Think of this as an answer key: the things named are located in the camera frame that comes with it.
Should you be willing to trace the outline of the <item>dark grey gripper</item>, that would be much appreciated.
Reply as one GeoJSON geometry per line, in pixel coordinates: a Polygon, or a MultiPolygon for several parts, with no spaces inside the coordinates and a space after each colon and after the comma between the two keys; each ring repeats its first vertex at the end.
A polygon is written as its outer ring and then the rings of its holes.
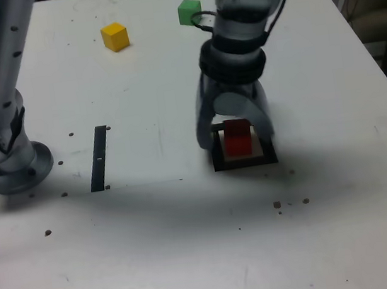
{"type": "Polygon", "coordinates": [[[195,107],[196,139],[201,149],[212,149],[211,125],[215,113],[247,119],[262,140],[274,135],[267,98],[259,81],[229,85],[201,75],[195,107]]]}

